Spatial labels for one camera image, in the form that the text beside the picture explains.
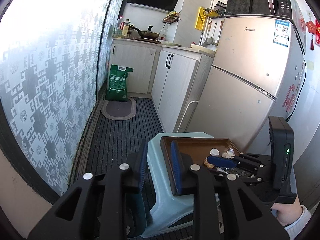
blue plastic stool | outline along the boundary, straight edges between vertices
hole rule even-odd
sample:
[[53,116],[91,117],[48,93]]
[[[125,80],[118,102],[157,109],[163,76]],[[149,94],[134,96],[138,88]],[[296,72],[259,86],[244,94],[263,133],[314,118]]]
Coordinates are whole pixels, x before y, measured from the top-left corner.
[[147,238],[191,226],[193,221],[170,227],[184,216],[193,212],[193,195],[173,196],[167,168],[160,146],[162,136],[213,138],[204,132],[159,133],[148,143],[148,165],[156,192],[156,203],[150,210],[151,224],[147,225],[141,237]]

microwave control panel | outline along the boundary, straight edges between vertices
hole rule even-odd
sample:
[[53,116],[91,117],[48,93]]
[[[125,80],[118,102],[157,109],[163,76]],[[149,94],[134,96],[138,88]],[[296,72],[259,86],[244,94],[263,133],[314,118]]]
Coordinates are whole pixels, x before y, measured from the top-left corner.
[[292,7],[290,0],[278,0],[278,16],[292,19]]

microwave handle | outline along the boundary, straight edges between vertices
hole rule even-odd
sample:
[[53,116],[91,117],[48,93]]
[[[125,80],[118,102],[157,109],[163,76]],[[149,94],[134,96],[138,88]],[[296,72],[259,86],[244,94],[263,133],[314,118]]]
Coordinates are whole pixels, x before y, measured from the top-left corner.
[[276,15],[274,0],[268,0],[268,2],[269,2],[270,14]]

refrigerator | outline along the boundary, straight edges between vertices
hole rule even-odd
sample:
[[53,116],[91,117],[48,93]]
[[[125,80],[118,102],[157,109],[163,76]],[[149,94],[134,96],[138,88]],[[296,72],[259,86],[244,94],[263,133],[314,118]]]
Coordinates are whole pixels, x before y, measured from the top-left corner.
[[270,154],[268,117],[288,117],[304,68],[290,21],[254,16],[225,19],[186,132],[230,138],[240,151]]

human hand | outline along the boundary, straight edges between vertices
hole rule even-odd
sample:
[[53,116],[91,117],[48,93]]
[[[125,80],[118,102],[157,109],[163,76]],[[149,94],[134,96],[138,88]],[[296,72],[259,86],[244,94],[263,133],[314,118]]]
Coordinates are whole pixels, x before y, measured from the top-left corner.
[[282,226],[292,224],[302,215],[303,212],[298,196],[293,204],[274,203],[271,208],[278,211],[277,220]]

